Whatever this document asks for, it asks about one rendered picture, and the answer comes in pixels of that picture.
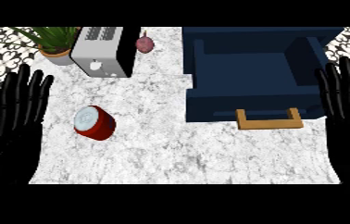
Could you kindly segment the potted green plant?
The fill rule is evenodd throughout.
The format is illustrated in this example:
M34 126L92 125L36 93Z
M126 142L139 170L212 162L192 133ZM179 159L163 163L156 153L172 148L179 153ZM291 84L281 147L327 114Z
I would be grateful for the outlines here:
M33 27L26 31L18 27L11 27L36 43L34 48L45 58L58 66L74 64L70 53L82 31L80 27Z

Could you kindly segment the red can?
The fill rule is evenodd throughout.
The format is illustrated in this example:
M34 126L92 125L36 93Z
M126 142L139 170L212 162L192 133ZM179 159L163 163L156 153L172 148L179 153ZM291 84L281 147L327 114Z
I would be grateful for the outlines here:
M76 132L96 140L108 139L116 131L117 121L99 106L86 106L74 118Z

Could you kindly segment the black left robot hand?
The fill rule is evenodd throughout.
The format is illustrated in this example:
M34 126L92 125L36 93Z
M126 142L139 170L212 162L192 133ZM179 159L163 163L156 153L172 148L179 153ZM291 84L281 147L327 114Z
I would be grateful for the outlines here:
M6 76L0 88L0 186L27 185L37 171L43 121L54 76L30 65Z

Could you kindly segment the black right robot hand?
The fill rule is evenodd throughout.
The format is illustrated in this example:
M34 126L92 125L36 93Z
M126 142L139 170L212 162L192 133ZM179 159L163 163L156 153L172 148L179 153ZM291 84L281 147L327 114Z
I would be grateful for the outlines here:
M339 67L328 63L315 75L327 115L328 158L342 184L350 185L350 58L340 58Z

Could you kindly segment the silver toaster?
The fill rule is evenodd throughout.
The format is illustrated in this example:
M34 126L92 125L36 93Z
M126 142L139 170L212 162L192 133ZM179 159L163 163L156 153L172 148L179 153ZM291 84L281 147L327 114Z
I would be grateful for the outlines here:
M141 27L82 27L70 53L89 77L130 78Z

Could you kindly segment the purple onion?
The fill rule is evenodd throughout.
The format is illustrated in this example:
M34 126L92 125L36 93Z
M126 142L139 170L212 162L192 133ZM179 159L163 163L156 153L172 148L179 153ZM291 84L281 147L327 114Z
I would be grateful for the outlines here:
M136 47L144 54L150 53L154 50L156 43L147 34L144 34L142 37L138 39Z

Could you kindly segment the dark blue open drawer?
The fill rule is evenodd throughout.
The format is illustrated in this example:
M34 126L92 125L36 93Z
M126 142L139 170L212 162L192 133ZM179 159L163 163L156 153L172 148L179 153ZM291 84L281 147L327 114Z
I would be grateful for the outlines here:
M315 70L325 67L324 47L342 27L185 27L184 72L190 122L284 119L291 107L303 119L324 116Z

